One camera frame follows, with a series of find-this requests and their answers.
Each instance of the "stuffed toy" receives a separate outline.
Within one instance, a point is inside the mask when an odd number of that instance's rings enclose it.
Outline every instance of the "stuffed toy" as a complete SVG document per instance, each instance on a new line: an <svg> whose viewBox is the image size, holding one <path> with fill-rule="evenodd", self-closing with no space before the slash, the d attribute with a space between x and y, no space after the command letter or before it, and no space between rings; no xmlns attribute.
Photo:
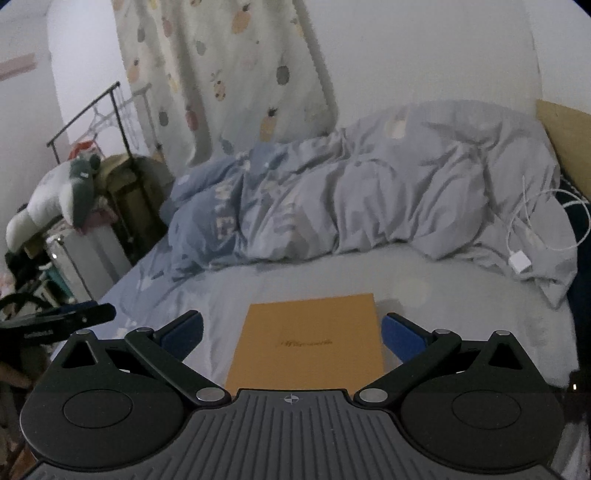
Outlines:
<svg viewBox="0 0 591 480"><path fill-rule="evenodd" d="M35 234L63 217L75 228L83 226L95 199L93 174L100 167L98 155L79 156L50 170L39 182L26 208L6 228L8 249L16 253Z"/></svg>

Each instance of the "gray duvet cover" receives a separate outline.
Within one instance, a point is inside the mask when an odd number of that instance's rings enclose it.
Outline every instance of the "gray duvet cover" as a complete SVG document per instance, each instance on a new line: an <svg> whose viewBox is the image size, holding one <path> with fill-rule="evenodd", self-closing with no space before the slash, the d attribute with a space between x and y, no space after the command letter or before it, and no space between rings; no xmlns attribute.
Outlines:
<svg viewBox="0 0 591 480"><path fill-rule="evenodd" d="M457 256L533 278L558 306L576 274L568 217L552 194L528 203L510 237L532 267L508 267L509 220L525 194L555 187L542 125L477 101L389 108L326 137L258 144L179 178L161 210L174 279L254 261L307 260L404 241L433 260Z"/></svg>

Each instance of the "white wall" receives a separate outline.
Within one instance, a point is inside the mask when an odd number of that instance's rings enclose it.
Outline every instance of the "white wall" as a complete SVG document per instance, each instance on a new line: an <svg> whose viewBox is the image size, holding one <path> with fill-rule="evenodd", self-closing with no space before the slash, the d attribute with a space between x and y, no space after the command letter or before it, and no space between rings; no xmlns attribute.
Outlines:
<svg viewBox="0 0 591 480"><path fill-rule="evenodd" d="M441 98L535 112L540 76L520 1L295 0L300 17L303 4L309 22L302 24L317 38L340 125L388 105Z"/></svg>
<svg viewBox="0 0 591 480"><path fill-rule="evenodd" d="M0 25L0 61L35 53L37 68L0 82L0 255L6 225L56 166L47 141L62 127L47 47L45 18ZM67 155L65 142L58 144Z"/></svg>
<svg viewBox="0 0 591 480"><path fill-rule="evenodd" d="M543 99L591 113L591 17L573 0L524 0Z"/></svg>
<svg viewBox="0 0 591 480"><path fill-rule="evenodd" d="M131 97L110 0L54 1L47 13L47 29L57 99L64 123L116 81L121 82L124 98ZM102 100L98 109L102 114L112 112L110 99ZM86 132L93 116L93 112L87 113L68 129L70 142L75 142ZM129 118L125 130L132 151L147 155L133 105L129 106L125 117ZM125 151L115 127L103 131L97 142L106 155Z"/></svg>

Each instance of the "black metal frame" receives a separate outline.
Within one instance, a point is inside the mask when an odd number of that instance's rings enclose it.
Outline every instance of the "black metal frame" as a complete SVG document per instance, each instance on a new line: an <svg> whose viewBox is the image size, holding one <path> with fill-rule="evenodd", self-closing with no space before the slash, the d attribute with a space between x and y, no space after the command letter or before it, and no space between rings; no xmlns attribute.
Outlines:
<svg viewBox="0 0 591 480"><path fill-rule="evenodd" d="M127 140L127 136L125 135L125 130L123 128L123 123L121 121L121 115L119 114L119 108L117 107L117 102L115 101L115 95L113 93L115 91L115 89L120 88L120 87L121 87L121 83L115 82L113 85L111 85L109 88L107 88L97 98L92 100L91 103L86 105L72 120L70 120L58 133L56 133L56 135L51 140L49 140L49 142L47 142L47 147L51 147L51 149L53 150L53 154L56 157L56 162L58 165L61 164L61 161L60 161L60 156L57 153L57 149L56 149L56 140L64 132L66 132L68 130L68 128L70 128L82 115L84 115L88 110L93 108L98 102L100 102L106 96L111 97L111 103L113 104L113 108L115 110L115 116L117 118L117 125L119 126L119 131L121 132L121 138L123 139L123 145L125 146L125 151L127 152L127 154L129 155L130 158L133 158L133 155L131 153L131 149L129 148L129 142Z"/></svg>

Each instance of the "patterned curtain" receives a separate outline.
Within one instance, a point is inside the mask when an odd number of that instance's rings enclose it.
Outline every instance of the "patterned curtain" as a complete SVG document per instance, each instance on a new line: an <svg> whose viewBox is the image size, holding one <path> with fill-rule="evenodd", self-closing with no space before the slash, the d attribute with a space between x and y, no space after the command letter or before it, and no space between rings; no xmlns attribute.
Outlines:
<svg viewBox="0 0 591 480"><path fill-rule="evenodd" d="M136 107L148 148L176 176L211 153L334 126L291 0L112 3L132 91L147 92Z"/></svg>

